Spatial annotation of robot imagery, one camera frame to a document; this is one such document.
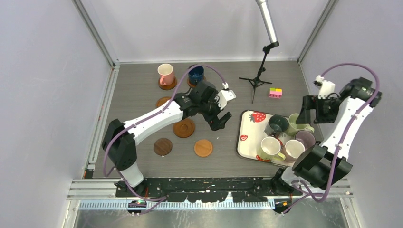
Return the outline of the light orange coaster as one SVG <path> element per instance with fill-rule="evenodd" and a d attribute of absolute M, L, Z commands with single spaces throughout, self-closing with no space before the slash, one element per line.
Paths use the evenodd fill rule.
<path fill-rule="evenodd" d="M 207 139 L 198 140 L 194 145 L 194 152 L 199 157 L 207 157 L 211 155 L 213 150 L 212 143 Z"/>

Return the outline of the white strawberry serving tray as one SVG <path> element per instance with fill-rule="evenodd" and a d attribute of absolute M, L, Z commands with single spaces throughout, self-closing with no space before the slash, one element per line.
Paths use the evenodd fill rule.
<path fill-rule="evenodd" d="M 294 162 L 284 162 L 275 159 L 263 160 L 257 155 L 257 148 L 261 140 L 268 137 L 264 131 L 269 122 L 269 118 L 272 116 L 273 114 L 254 110 L 243 111 L 240 116 L 236 152 L 240 157 L 245 159 L 269 163 L 276 166 L 292 167 Z M 285 145 L 287 141 L 295 139 L 295 137 L 291 137 L 285 132 L 276 138 L 280 141 L 281 146 Z"/>

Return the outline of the glossy amber wooden coaster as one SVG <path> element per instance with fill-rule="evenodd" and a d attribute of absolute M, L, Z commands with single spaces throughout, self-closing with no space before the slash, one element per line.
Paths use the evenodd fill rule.
<path fill-rule="evenodd" d="M 195 131 L 194 121 L 190 118 L 186 118 L 173 125 L 173 133 L 180 138 L 188 138 Z"/>

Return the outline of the ridged wooden coaster two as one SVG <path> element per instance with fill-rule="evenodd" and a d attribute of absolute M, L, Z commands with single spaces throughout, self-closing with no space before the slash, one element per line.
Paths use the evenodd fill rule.
<path fill-rule="evenodd" d="M 202 79 L 188 77 L 187 84 L 190 88 L 195 88 L 200 81 L 203 81 L 205 79 L 206 79 L 205 76 Z"/>

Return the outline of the dark blue mug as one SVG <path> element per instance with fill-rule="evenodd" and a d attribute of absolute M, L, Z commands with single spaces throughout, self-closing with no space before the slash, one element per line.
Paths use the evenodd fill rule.
<path fill-rule="evenodd" d="M 193 68 L 188 73 L 188 77 L 202 79 L 204 77 L 204 67 L 203 66 L 197 66 L 197 67 Z"/>

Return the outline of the dark walnut coaster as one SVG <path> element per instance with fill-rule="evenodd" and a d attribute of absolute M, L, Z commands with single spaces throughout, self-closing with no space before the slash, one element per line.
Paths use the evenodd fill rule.
<path fill-rule="evenodd" d="M 167 138 L 160 138 L 158 139 L 153 146 L 154 152 L 159 156 L 166 156 L 168 155 L 173 148 L 173 144 L 171 140 Z"/>

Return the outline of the ridged wooden coaster three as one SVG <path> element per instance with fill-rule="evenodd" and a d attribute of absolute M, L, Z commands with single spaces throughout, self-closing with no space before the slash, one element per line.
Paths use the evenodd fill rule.
<path fill-rule="evenodd" d="M 166 107 L 167 104 L 169 103 L 170 99 L 171 99 L 170 96 L 164 96 L 164 97 L 160 98 L 160 99 L 156 102 L 155 107 L 156 107 L 156 108 L 159 108 L 159 107 L 161 107 L 161 106 L 162 106 L 162 107 Z"/>

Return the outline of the ridged wooden coaster one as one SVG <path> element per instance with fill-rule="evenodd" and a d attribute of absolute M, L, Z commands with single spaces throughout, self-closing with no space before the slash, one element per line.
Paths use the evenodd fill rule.
<path fill-rule="evenodd" d="M 158 86 L 162 90 L 172 90 L 172 89 L 174 89 L 176 87 L 176 85 L 177 85 L 177 78 L 176 77 L 173 78 L 173 82 L 171 84 L 169 84 L 169 85 L 162 85 L 160 83 L 160 81 L 158 81 Z"/>

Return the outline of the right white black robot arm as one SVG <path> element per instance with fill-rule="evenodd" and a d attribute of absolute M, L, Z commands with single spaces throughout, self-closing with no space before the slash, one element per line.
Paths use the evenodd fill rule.
<path fill-rule="evenodd" d="M 318 95 L 306 95 L 297 124 L 308 124 L 314 110 L 315 124 L 333 124 L 334 129 L 321 143 L 306 149 L 292 167 L 280 168 L 271 180 L 274 193 L 294 193 L 298 183 L 310 184 L 314 193 L 324 192 L 352 169 L 347 159 L 352 141 L 365 118 L 381 100 L 382 93 L 372 88 L 372 81 L 360 77 L 334 92 L 335 84 L 317 76 Z"/>

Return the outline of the pink yellow green toy block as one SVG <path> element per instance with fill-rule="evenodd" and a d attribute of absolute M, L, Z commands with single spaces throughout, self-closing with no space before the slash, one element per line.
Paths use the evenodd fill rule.
<path fill-rule="evenodd" d="M 280 88 L 270 88 L 269 89 L 269 97 L 280 99 L 282 97 L 282 89 Z"/>

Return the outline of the purple mug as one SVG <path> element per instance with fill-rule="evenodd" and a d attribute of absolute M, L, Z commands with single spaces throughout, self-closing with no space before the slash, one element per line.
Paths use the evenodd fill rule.
<path fill-rule="evenodd" d="M 295 139 L 301 142 L 305 149 L 308 149 L 316 144 L 314 135 L 309 131 L 298 131 L 295 135 Z"/>

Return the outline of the black tripod microphone stand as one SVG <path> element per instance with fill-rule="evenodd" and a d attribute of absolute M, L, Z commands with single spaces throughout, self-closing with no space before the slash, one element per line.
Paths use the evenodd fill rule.
<path fill-rule="evenodd" d="M 251 86 L 252 86 L 252 88 L 253 88 L 253 95 L 252 95 L 252 101 L 251 101 L 252 104 L 254 103 L 256 88 L 259 87 L 259 86 L 261 86 L 261 85 L 263 85 L 263 84 L 269 84 L 269 85 L 272 84 L 272 82 L 262 81 L 262 80 L 260 79 L 260 77 L 261 77 L 262 73 L 266 71 L 266 69 L 265 69 L 265 67 L 264 67 L 264 64 L 265 64 L 267 55 L 269 54 L 269 52 L 270 52 L 273 48 L 276 48 L 276 47 L 278 47 L 278 46 L 279 46 L 279 42 L 276 41 L 276 42 L 274 42 L 274 43 L 272 43 L 272 44 L 269 44 L 269 45 L 263 47 L 262 51 L 264 52 L 264 56 L 263 56 L 261 65 L 260 65 L 260 67 L 259 67 L 259 69 L 258 69 L 257 75 L 256 75 L 253 79 L 244 78 L 244 77 L 239 77 L 240 80 L 249 81 L 249 83 L 251 84 Z"/>

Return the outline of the pink white red-handled mug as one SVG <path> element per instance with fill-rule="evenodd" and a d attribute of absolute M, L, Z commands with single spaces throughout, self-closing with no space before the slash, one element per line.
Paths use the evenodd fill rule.
<path fill-rule="evenodd" d="M 285 155 L 284 162 L 294 162 L 305 151 L 305 146 L 298 140 L 289 140 L 282 148 L 282 153 Z"/>

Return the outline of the yellow-green handled mug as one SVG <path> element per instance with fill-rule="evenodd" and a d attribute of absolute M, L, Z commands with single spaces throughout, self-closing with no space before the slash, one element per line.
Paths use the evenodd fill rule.
<path fill-rule="evenodd" d="M 279 160 L 284 161 L 286 156 L 281 152 L 280 141 L 272 136 L 265 137 L 261 140 L 257 148 L 257 155 L 263 160 Z"/>

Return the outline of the aluminium front rail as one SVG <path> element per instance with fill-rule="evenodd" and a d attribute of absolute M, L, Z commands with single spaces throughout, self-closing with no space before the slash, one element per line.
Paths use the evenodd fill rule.
<path fill-rule="evenodd" d="M 251 178 L 148 178 L 135 191 L 143 197 L 166 196 L 172 202 L 201 200 L 224 201 L 252 197 L 287 198 L 287 193 L 274 193 L 269 177 Z M 122 179 L 74 179 L 67 194 L 69 200 L 101 200 L 135 198 Z"/>

